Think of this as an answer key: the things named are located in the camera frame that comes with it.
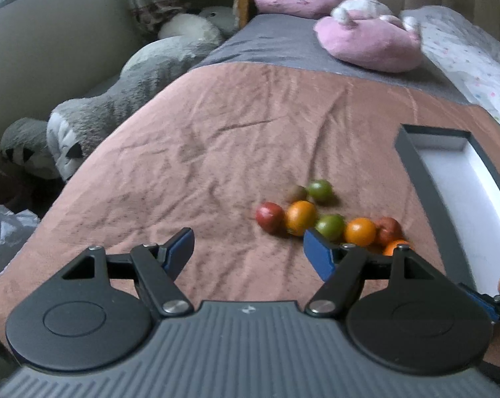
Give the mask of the orange round fruit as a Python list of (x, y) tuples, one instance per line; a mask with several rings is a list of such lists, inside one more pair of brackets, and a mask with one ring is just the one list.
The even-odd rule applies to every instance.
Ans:
[(355, 218), (345, 227), (345, 242), (361, 247), (371, 245), (377, 236), (377, 227), (369, 218)]

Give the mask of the green tomato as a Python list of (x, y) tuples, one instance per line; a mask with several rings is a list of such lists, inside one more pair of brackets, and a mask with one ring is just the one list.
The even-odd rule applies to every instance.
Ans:
[(318, 218), (315, 228), (328, 241), (333, 242), (342, 237), (345, 220), (339, 214), (324, 215)]

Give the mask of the orange tangerine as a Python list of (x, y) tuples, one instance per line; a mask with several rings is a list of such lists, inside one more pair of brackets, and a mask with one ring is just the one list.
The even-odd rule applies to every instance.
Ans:
[(409, 248), (412, 248), (413, 246), (411, 245), (410, 242), (408, 242), (407, 240), (403, 240), (403, 239), (400, 239), (400, 240), (395, 240), (393, 242), (390, 242), (386, 247), (385, 249), (383, 250), (383, 254), (385, 256), (388, 256), (388, 257), (391, 257), (395, 251), (396, 248), (398, 248), (398, 246), (400, 245), (407, 245)]

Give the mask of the red apple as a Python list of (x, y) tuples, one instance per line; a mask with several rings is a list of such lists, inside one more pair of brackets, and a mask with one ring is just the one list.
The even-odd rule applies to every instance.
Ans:
[(401, 224), (395, 218), (383, 217), (376, 221), (376, 239), (375, 242), (380, 246), (387, 246), (391, 242), (401, 240), (403, 230)]

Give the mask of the yellow orange fruit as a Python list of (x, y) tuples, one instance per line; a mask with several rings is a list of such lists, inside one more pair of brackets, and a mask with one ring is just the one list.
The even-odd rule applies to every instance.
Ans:
[(285, 226), (288, 233), (303, 236), (305, 231), (314, 227), (317, 222), (317, 207), (307, 201), (292, 203), (285, 212)]

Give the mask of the small green fruit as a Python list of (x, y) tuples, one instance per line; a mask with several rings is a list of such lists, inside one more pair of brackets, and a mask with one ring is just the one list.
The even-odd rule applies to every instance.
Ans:
[(327, 180), (314, 180), (308, 184), (308, 195), (318, 204), (328, 203), (334, 196), (333, 187)]

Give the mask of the brown kiwi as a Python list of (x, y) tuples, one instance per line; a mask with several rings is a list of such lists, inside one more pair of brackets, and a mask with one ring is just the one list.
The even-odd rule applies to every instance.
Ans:
[(307, 189), (300, 185), (293, 185), (287, 190), (286, 201), (289, 204), (306, 200), (308, 198)]

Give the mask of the dark red plum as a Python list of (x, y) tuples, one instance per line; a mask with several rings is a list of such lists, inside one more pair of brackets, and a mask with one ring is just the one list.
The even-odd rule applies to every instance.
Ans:
[(282, 226), (284, 210), (273, 202), (262, 203), (255, 212), (255, 220), (266, 233), (276, 233)]

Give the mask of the black box with white lining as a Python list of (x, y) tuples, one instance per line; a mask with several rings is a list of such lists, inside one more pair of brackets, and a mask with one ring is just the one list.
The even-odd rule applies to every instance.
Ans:
[(404, 124), (395, 150), (446, 275), (494, 297), (500, 280), (500, 173), (468, 131)]

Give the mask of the pink satin blanket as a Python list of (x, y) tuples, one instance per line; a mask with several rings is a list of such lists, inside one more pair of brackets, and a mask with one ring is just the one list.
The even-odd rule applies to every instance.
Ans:
[(500, 173), (500, 126), (477, 106), (349, 76), (258, 63), (200, 67), (115, 130), (66, 184), (0, 275), (0, 336), (43, 281), (98, 244), (127, 252), (191, 227), (178, 285), (203, 300), (298, 300), (320, 280), (292, 237), (255, 223), (291, 185), (329, 181), (348, 218), (395, 218), (442, 266), (431, 227), (395, 150), (404, 124), (473, 134)]

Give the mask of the white plastic bag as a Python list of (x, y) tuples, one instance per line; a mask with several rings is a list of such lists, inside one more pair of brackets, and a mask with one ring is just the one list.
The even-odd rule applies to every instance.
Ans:
[(0, 205), (0, 274), (23, 248), (39, 222), (38, 216), (29, 209), (14, 213)]

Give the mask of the grey white plush toy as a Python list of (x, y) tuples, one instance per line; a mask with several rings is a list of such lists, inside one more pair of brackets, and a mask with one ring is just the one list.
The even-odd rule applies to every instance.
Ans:
[(47, 143), (62, 180), (70, 180), (119, 125), (217, 46), (185, 36), (154, 41), (127, 61), (104, 93), (58, 104), (49, 115)]

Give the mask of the grey raccoon plush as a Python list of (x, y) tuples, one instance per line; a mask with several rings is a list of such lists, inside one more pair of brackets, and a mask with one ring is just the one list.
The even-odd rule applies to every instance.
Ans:
[(44, 120), (21, 118), (12, 123), (2, 135), (0, 153), (5, 160), (34, 176), (60, 179), (47, 144)]

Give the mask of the grey bed sheet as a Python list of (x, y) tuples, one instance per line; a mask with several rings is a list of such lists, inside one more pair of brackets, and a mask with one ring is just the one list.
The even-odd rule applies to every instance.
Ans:
[(355, 67), (332, 58), (319, 44), (314, 20), (290, 15), (258, 15), (242, 30), (216, 48), (202, 67), (235, 62), (263, 63), (320, 71), (414, 88), (460, 104), (468, 100), (428, 58), (420, 67), (388, 74)]

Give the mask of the white polka dot duvet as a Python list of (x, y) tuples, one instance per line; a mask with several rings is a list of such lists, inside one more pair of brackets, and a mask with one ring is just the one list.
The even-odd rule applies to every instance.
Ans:
[(427, 5), (401, 17), (419, 22), (423, 54), (500, 124), (500, 42), (448, 7)]

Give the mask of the pink plush bunny pillow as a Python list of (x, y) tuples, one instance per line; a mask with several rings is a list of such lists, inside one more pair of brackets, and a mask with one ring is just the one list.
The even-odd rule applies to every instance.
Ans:
[(333, 58), (368, 70), (398, 74), (423, 61), (420, 22), (396, 17), (379, 0), (344, 0), (314, 32)]

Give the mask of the white round plush toy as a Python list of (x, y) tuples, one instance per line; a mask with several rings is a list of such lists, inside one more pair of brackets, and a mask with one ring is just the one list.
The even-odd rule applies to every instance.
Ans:
[(158, 39), (184, 36), (210, 42), (216, 46), (224, 42), (220, 29), (211, 21), (199, 15), (178, 14), (163, 24), (157, 34)]

